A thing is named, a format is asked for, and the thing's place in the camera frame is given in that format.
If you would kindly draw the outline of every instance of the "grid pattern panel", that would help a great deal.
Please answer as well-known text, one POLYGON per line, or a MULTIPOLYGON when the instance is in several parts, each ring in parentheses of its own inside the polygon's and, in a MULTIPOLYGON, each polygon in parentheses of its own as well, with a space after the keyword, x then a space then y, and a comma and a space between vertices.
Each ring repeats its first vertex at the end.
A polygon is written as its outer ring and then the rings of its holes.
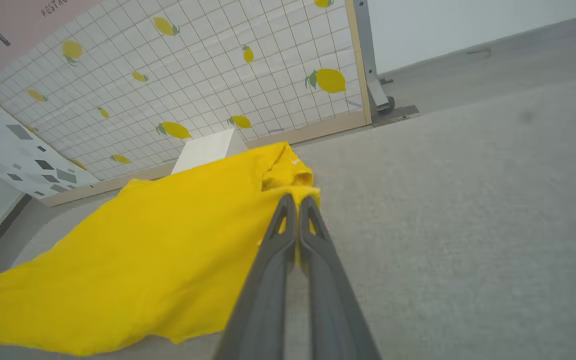
POLYGON ((192 139, 235 126, 253 140, 361 111, 345 2, 318 3, 105 0, 12 61, 0 73, 0 105, 100 179, 176 159, 189 138, 160 134, 160 123, 178 123, 192 139), (66 41, 83 48, 73 63, 66 41), (339 71, 345 91, 310 86, 319 69, 339 71), (232 125, 233 116, 250 127, 232 125))

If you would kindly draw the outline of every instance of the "yellow fabric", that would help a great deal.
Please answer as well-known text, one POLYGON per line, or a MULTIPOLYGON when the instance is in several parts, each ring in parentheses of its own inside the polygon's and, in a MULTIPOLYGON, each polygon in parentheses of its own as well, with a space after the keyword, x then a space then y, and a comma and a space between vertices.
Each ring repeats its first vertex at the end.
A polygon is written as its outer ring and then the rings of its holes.
POLYGON ((278 143, 133 180, 50 251, 0 274, 0 344, 87 356, 221 331, 281 196, 318 200, 278 143))

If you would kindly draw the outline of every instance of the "white box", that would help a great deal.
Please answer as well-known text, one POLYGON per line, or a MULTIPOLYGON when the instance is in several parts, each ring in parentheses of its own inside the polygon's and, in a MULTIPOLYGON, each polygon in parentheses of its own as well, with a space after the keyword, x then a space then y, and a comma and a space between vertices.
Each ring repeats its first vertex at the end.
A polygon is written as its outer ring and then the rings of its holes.
POLYGON ((235 129, 216 132, 185 143, 171 174, 186 171, 248 151, 235 129))

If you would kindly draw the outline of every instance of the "wooden baseboard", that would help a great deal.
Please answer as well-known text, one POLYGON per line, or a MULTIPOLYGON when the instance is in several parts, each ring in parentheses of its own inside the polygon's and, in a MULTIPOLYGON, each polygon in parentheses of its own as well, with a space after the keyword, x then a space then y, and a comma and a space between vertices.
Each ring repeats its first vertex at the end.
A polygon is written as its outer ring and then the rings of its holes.
POLYGON ((309 141, 325 137, 326 135, 345 132, 346 130, 366 126, 366 118, 363 112, 350 112, 346 116, 327 118, 326 120, 311 123, 300 129, 282 132, 272 136, 259 137, 248 141, 246 145, 249 149, 259 148, 277 142, 287 142, 288 144, 297 144, 299 142, 309 141))
MULTIPOLYGON (((326 135, 345 132, 346 130, 359 128, 365 125, 366 118, 364 112, 350 112, 345 116, 328 118, 320 122, 311 123, 311 125, 304 126, 301 129, 290 130, 272 136, 260 137, 259 139, 247 142, 246 145, 249 149, 253 149, 277 142, 296 144, 324 137, 326 135)), ((147 170, 133 172, 125 176, 111 178, 110 180, 104 180, 90 186, 77 187, 63 193, 42 198, 39 201, 48 207, 55 207, 56 205, 70 203, 71 201, 87 198, 89 196, 95 196, 109 191, 116 191, 117 189, 125 187, 132 179, 155 180, 163 178, 171 173, 174 166, 174 161, 171 161, 147 170)))

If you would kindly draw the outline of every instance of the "lemon leaf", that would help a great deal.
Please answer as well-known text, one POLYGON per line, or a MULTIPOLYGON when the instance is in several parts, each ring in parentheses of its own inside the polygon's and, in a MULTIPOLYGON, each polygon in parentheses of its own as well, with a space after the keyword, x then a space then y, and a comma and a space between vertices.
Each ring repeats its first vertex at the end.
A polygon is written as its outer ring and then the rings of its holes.
POLYGON ((160 132, 160 134, 162 135, 167 135, 168 133, 166 132, 166 128, 164 127, 163 123, 160 123, 159 126, 157 126, 157 131, 160 132))
POLYGON ((317 71, 313 71, 310 75, 310 86, 317 89, 317 71))
POLYGON ((69 66, 74 66, 75 68, 77 68, 77 65, 75 65, 77 60, 73 59, 72 57, 68 57, 66 55, 64 55, 64 57, 66 58, 66 61, 68 61, 69 66))

